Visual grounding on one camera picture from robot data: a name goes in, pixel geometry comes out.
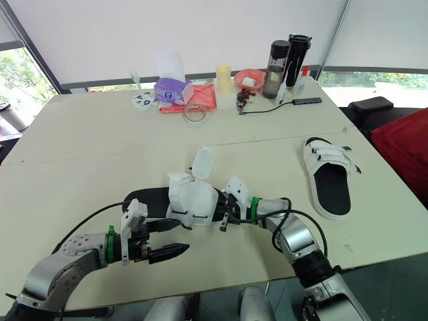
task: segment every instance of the green ring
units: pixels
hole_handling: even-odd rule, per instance
[[[114,243],[114,226],[110,225],[107,232],[107,263],[114,263],[113,243]]]
[[[251,199],[251,218],[255,219],[257,216],[257,206],[259,205],[260,197],[253,197]]]

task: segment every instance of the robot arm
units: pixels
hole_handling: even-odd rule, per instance
[[[228,183],[229,188],[225,190],[228,210],[220,230],[225,231],[228,222],[249,223],[254,217],[276,211],[282,212],[257,220],[257,224],[276,233],[275,243],[280,246],[284,257],[292,265],[304,287],[306,297],[304,320],[370,320],[337,269],[331,267],[306,225],[293,213],[288,213],[288,218],[282,223],[283,218],[287,215],[285,212],[289,208],[288,201],[285,199],[256,199],[250,204],[249,199],[246,201],[238,199],[241,191],[245,191],[245,196],[248,196],[246,187],[243,189],[243,183],[236,177],[233,178],[233,181],[234,184]],[[237,188],[231,189],[234,185],[239,185],[239,191]]]
[[[272,211],[275,204],[285,209],[286,203],[287,201],[281,199],[262,199],[258,208],[262,214],[269,208]],[[273,233],[284,215],[268,217],[266,228]],[[302,221],[290,213],[276,238],[282,253],[291,263],[304,287],[307,301],[303,313],[307,320],[370,320],[342,276],[331,267]]]
[[[146,223],[146,217],[145,205],[133,200],[123,215],[121,234],[110,226],[108,233],[68,239],[57,252],[33,267],[5,321],[53,320],[79,282],[92,271],[117,261],[126,265],[130,259],[152,264],[176,257],[189,248],[188,244],[174,243],[151,249],[150,232],[167,231],[180,222],[164,219]]]

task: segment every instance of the tissue box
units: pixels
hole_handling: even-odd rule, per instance
[[[171,78],[159,78],[154,85],[154,92],[161,102],[185,105],[193,96],[193,85],[190,80],[180,82]]]

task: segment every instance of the black tumbler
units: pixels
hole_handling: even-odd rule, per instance
[[[306,52],[310,48],[310,40],[312,37],[305,35],[290,35],[288,42],[291,44],[290,52],[286,64],[286,70],[282,80],[286,78],[287,87],[294,87],[299,77],[299,71],[305,59]]]

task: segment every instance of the black chair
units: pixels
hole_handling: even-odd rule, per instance
[[[370,132],[394,120],[412,114],[421,108],[394,108],[394,104],[385,97],[351,102],[340,110],[370,140]]]

